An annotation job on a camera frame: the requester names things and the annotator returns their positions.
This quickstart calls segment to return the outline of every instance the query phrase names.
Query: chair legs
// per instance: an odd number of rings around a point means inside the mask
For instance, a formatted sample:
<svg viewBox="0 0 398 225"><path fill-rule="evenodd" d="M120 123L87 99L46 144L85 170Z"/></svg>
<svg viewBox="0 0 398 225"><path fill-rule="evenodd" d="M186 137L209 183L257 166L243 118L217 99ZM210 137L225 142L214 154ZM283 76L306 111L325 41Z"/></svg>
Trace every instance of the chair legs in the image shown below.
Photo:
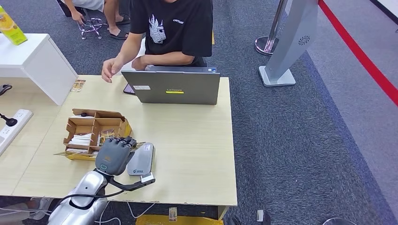
<svg viewBox="0 0 398 225"><path fill-rule="evenodd" d="M98 30L101 29L102 26L108 26L106 22L103 22L101 19L98 18L90 18L90 15L88 14L87 10L84 9L85 12L85 23L79 26L79 29L82 34L82 39L86 39L86 34L90 32L95 32L97 34L97 38L101 39L102 36L100 33L98 33Z"/></svg>

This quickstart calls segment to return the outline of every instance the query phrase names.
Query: smartphone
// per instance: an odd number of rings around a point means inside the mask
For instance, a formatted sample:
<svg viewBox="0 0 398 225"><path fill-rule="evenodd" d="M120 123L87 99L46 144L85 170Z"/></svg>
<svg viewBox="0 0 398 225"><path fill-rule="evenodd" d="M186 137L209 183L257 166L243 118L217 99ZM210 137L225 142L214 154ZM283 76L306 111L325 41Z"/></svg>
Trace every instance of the smartphone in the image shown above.
<svg viewBox="0 0 398 225"><path fill-rule="evenodd" d="M126 85L126 87L123 90L123 93L131 94L131 95L135 95L136 94L134 92L133 88L131 88L131 86L129 84Z"/></svg>

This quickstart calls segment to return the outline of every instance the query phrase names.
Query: metal pole base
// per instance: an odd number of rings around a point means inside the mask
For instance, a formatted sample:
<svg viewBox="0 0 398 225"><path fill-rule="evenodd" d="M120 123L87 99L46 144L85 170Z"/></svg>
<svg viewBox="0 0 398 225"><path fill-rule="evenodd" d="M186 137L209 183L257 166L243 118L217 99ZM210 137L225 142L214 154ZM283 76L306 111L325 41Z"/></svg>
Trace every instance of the metal pole base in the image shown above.
<svg viewBox="0 0 398 225"><path fill-rule="evenodd" d="M256 51L258 51L259 53L271 56L272 54L274 54L279 39L275 38L272 48L267 47L267 41L268 41L268 36L259 37L258 39L256 39L254 46L256 48Z"/></svg>
<svg viewBox="0 0 398 225"><path fill-rule="evenodd" d="M265 66L259 67L260 76L266 87L273 87L273 86L287 86L287 85L295 85L296 80L294 79L293 75L288 69L277 81L270 81L267 73L265 72Z"/></svg>
<svg viewBox="0 0 398 225"><path fill-rule="evenodd" d="M323 223L323 225L356 225L356 224L343 218L332 218L326 220L325 223Z"/></svg>

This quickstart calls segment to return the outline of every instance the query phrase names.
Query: juice box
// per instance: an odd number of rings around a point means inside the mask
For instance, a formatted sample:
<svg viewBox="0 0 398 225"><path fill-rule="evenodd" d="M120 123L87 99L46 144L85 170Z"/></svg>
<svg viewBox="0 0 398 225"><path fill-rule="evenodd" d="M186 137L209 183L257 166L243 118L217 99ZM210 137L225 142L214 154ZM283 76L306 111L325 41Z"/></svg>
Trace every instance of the juice box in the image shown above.
<svg viewBox="0 0 398 225"><path fill-rule="evenodd" d="M27 40L22 30L0 6L0 31L15 45Z"/></svg>

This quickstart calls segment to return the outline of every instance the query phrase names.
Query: power strip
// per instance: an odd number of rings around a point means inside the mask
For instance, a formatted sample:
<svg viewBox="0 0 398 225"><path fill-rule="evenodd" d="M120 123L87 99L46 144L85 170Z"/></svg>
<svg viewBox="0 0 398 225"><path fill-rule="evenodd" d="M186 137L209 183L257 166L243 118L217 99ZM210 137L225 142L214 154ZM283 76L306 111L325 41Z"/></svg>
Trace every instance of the power strip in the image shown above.
<svg viewBox="0 0 398 225"><path fill-rule="evenodd" d="M33 113L31 111L26 109L20 109L12 117L18 122L12 127L6 125L0 131L0 156L3 154L4 150L6 150L6 148L11 144L11 142L18 135L18 133L22 130L22 128L29 121L32 115Z"/></svg>

